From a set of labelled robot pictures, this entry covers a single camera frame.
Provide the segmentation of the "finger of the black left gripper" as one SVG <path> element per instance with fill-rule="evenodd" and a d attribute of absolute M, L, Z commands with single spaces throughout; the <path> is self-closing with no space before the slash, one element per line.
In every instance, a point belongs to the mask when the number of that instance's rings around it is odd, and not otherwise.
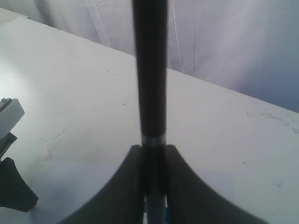
<path fill-rule="evenodd" d="M 14 161 L 7 157 L 0 162 L 0 206 L 29 212 L 38 201 L 37 195 L 20 176 Z"/>

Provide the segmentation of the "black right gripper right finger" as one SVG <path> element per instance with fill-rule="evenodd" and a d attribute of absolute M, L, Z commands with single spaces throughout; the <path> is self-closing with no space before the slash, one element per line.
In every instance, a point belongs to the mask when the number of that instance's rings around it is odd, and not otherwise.
<path fill-rule="evenodd" d="M 174 145 L 164 148 L 166 196 L 172 224 L 264 224 L 209 187 Z"/>

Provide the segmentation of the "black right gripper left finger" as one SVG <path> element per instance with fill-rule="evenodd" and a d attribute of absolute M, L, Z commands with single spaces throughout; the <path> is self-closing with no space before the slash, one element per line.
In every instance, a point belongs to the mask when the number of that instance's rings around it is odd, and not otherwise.
<path fill-rule="evenodd" d="M 142 224 L 144 149 L 133 145 L 107 184 L 61 224 Z"/>

